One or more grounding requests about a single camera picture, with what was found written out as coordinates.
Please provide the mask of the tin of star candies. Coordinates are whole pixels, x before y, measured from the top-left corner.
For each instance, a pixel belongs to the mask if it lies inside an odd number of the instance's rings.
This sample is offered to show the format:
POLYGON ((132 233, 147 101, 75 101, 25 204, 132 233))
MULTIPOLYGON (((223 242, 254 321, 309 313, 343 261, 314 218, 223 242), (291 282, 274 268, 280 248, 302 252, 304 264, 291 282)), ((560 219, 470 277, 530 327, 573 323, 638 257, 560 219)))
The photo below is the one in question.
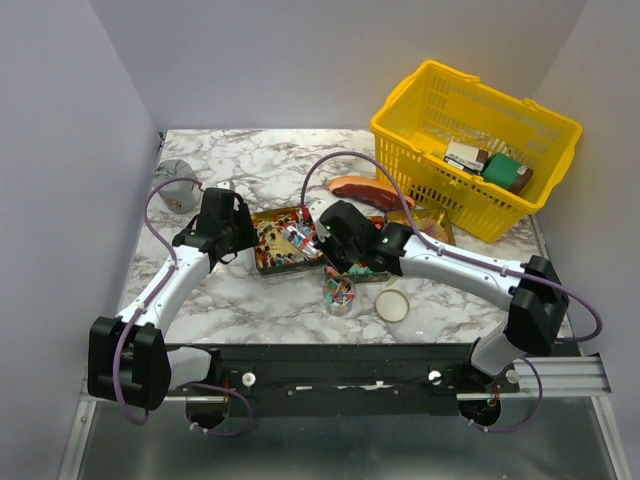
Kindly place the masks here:
POLYGON ((340 273, 330 264, 324 264, 326 277, 345 277, 354 283, 374 283, 387 281, 391 274, 386 271, 377 272, 362 264, 353 264, 346 273, 340 273))

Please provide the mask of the metal candy scoop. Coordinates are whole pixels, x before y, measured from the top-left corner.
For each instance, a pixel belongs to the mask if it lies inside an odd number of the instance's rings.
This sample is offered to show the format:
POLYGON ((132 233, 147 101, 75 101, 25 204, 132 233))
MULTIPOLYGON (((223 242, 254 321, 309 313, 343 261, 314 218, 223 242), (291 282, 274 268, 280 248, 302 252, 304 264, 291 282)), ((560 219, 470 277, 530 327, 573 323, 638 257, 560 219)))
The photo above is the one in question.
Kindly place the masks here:
POLYGON ((322 255, 321 250, 315 245, 315 232, 308 225, 289 224, 283 230, 283 237, 307 259, 317 259, 322 255))

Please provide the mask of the tin of lollipops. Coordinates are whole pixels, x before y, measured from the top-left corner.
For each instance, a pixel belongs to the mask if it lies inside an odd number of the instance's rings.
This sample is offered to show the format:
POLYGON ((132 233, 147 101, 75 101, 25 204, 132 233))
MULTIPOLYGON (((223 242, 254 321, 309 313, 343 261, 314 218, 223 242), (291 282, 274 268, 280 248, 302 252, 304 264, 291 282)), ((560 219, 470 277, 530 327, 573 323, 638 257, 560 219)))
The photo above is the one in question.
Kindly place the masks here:
POLYGON ((258 243, 254 248, 257 271, 262 276, 308 270, 322 265, 320 257, 309 259, 284 236, 289 226, 301 225, 311 231, 309 222, 301 219, 296 207, 267 210, 251 215, 258 243))

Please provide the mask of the round jar lid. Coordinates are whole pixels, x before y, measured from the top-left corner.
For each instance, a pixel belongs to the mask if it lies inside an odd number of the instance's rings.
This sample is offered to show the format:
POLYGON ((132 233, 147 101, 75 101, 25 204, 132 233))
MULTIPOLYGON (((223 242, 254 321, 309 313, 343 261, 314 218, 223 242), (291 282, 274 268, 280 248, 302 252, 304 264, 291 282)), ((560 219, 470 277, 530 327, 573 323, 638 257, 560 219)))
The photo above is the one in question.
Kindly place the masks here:
POLYGON ((393 288, 381 291, 375 299, 374 306, 378 316, 390 323, 403 321, 410 310, 406 295, 393 288))

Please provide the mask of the tin of popsicle gummies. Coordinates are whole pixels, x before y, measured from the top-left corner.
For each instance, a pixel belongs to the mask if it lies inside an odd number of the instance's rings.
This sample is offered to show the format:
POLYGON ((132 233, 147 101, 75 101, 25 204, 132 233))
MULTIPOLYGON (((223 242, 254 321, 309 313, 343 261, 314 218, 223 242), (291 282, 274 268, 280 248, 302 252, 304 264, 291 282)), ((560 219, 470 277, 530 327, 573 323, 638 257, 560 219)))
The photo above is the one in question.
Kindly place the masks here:
MULTIPOLYGON (((418 229, 437 241, 448 245, 456 245, 451 222, 443 209, 412 209, 412 219, 418 229)), ((390 211, 385 214, 387 223, 398 223, 409 226, 408 216, 403 210, 390 211)))

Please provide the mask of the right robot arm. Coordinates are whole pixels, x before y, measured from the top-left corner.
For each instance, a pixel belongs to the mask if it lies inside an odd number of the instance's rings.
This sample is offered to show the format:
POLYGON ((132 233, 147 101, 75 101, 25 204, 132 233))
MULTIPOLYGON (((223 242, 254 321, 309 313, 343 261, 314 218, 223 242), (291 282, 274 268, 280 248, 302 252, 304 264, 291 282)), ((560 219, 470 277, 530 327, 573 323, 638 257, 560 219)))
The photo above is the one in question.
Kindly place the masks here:
POLYGON ((471 348, 460 379, 480 392, 508 364, 530 354, 549 355, 569 299, 551 262, 534 255, 519 263, 475 254, 436 241, 399 223, 377 228, 344 201, 317 201, 309 209, 326 261, 347 273, 355 264, 395 276, 426 278, 482 298, 506 312, 506 319, 471 348))

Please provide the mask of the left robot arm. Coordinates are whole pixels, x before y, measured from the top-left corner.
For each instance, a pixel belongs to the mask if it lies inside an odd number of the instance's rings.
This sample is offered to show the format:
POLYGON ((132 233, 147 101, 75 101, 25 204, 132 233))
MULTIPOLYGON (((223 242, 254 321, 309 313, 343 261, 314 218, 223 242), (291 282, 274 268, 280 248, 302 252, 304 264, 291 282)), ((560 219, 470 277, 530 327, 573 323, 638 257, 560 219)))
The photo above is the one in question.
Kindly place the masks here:
POLYGON ((98 318, 89 333, 87 389, 129 412, 157 409, 167 393, 189 384, 201 395, 222 380, 212 352, 168 350, 165 337, 183 304, 219 264, 257 244, 249 207, 231 189, 207 188, 199 213, 172 240, 169 256, 147 287, 115 317, 98 318))

